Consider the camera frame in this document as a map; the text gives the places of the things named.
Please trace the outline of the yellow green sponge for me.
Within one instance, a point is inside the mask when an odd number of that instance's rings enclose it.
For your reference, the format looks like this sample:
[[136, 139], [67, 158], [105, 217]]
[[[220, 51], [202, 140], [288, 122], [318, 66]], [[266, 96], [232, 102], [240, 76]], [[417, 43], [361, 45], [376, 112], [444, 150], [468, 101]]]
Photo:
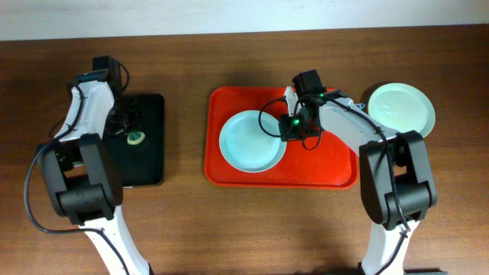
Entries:
[[139, 145], [145, 139], [146, 135], [142, 131], [130, 131], [127, 134], [127, 143], [131, 146]]

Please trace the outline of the light blue plate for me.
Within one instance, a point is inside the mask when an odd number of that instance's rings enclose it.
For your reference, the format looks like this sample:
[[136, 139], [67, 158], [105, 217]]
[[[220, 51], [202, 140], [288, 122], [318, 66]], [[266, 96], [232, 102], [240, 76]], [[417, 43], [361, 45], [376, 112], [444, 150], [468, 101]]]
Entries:
[[248, 110], [233, 115], [219, 134], [219, 150], [225, 161], [237, 170], [259, 173], [275, 167], [287, 144], [278, 137], [278, 120], [266, 112]]

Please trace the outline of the light green plate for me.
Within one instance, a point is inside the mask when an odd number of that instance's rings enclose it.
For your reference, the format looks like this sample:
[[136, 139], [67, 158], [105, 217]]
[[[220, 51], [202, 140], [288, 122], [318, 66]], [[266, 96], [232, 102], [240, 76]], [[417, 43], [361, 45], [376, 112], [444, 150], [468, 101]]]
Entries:
[[368, 114], [399, 132], [417, 131], [426, 137], [436, 122], [429, 98], [416, 87], [392, 82], [375, 89], [368, 100]]

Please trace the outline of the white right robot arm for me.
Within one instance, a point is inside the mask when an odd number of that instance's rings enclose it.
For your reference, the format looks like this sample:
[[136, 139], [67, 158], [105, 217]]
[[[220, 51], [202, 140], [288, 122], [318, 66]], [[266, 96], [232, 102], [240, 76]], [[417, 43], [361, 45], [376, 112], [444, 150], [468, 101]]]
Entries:
[[403, 274], [414, 230], [438, 194], [426, 144], [417, 131], [401, 133], [374, 120], [343, 91], [327, 89], [316, 70], [299, 73], [281, 101], [282, 141], [305, 141], [328, 132], [359, 158], [361, 201], [372, 221], [361, 274]]

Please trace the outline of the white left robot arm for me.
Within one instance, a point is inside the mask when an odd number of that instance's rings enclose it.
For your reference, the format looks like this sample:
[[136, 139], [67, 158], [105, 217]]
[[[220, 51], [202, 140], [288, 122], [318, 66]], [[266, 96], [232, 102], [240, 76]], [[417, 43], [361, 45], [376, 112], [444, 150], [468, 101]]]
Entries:
[[84, 233], [94, 244], [111, 274], [151, 274], [129, 233], [121, 210], [123, 185], [102, 142], [110, 111], [128, 84], [126, 68], [113, 57], [92, 61], [92, 71], [79, 74], [69, 85], [70, 109], [61, 129], [37, 149], [39, 166], [54, 211], [72, 228], [50, 230], [28, 213], [45, 233]]

